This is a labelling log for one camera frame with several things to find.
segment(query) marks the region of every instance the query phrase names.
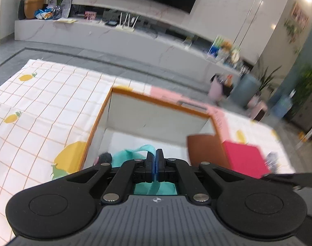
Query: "dark gray cabinet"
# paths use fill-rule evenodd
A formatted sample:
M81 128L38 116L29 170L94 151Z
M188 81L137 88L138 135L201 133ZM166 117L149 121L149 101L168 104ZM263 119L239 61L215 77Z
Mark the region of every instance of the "dark gray cabinet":
M291 120L305 132L312 128L312 93Z

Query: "photo frame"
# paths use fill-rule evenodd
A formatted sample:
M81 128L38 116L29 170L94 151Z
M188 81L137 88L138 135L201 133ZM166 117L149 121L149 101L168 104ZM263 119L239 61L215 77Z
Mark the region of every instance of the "photo frame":
M96 12L85 11L85 13L84 13L84 19L87 19L87 20L95 20L95 19L96 19Z
M294 4L291 17L301 27L302 30L305 29L309 22L309 17L303 12L298 2L295 2Z

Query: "yellow lemon pattern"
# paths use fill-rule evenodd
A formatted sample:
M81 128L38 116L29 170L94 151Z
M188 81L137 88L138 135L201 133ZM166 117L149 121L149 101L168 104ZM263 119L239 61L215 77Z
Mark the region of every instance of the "yellow lemon pattern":
M246 137L241 130L237 130L236 137L239 143L247 144Z
M276 140L278 140L278 141L280 140L280 138L279 138L279 136L278 136L278 134L277 134L277 132L275 130L271 130L271 134L272 134L273 137L276 138Z
M19 78L20 81L27 81L27 80L30 80L32 78L35 78L37 75L37 73L32 73L30 75L23 75Z
M126 87L126 86L116 86L116 89L122 89L122 90L128 90L128 91L133 91L133 88L130 87Z
M65 175L77 172L80 169L81 159L86 147L86 142L77 141L68 145L63 149L60 154L55 158L53 165L54 177L61 174Z
M15 122L19 117L21 117L22 112L21 111L17 111L16 113L14 113L13 115L8 116L5 120L4 123L13 123Z

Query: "ribbed gray plate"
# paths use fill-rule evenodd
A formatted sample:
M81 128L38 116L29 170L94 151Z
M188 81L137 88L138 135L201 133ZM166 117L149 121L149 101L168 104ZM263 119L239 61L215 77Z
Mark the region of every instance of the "ribbed gray plate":
M216 219L211 209L190 204L184 196L131 195L106 206L85 230L64 239L34 241L15 238L11 246L302 246L296 237L260 242L239 237Z

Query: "teal fabric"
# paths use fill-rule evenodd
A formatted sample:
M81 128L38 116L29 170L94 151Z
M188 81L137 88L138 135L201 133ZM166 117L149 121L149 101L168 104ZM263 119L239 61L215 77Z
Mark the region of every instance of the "teal fabric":
M136 185L134 194L136 195L177 195L175 185L170 182L158 182L160 187L155 194L150 194L152 183L139 183Z
M120 167L125 161L132 159L146 159L139 154L140 151L147 151L156 157L156 149L152 145L144 145L136 150L123 150L113 156L113 167ZM139 183L136 185L134 194L137 195L176 195L175 185L170 182Z

